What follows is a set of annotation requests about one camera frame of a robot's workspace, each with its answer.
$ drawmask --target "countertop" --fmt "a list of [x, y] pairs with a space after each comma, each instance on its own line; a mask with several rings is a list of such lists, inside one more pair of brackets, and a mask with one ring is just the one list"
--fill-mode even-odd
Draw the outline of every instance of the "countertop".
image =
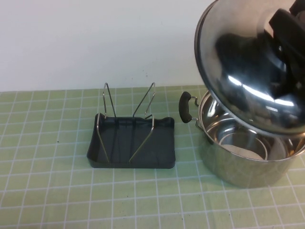
[[[146, 90], [111, 89], [116, 114], [131, 116]], [[91, 168], [100, 89], [1, 93], [0, 228], [304, 229], [305, 157], [271, 187], [222, 182], [200, 159], [202, 133], [179, 118], [183, 91], [201, 98], [206, 89], [157, 87], [150, 109], [175, 119], [176, 165], [164, 170]]]

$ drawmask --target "pot lid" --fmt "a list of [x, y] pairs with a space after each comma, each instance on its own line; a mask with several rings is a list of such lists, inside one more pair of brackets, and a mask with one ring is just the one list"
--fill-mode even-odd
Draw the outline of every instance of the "pot lid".
[[216, 0], [196, 30], [204, 84], [240, 123], [305, 136], [305, 0]]

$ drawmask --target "white wall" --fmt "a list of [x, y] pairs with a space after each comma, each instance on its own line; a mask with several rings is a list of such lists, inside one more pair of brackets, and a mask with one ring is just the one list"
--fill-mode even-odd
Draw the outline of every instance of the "white wall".
[[0, 91], [203, 84], [212, 0], [0, 0]]

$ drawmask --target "black handle grip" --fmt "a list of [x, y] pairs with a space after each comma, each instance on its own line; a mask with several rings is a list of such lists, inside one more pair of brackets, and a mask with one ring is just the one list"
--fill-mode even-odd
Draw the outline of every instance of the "black handle grip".
[[189, 123], [192, 120], [192, 116], [189, 112], [189, 101], [192, 98], [188, 92], [183, 92], [179, 101], [179, 115], [184, 123]]
[[292, 15], [295, 17], [305, 10], [305, 0], [296, 0], [292, 7], [289, 9]]
[[279, 9], [269, 21], [293, 77], [305, 84], [305, 23]]

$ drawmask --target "black tray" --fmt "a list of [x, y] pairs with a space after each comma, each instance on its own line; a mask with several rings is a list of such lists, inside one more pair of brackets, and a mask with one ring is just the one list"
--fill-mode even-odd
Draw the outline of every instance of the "black tray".
[[93, 168], [173, 168], [174, 119], [95, 116], [87, 158]]

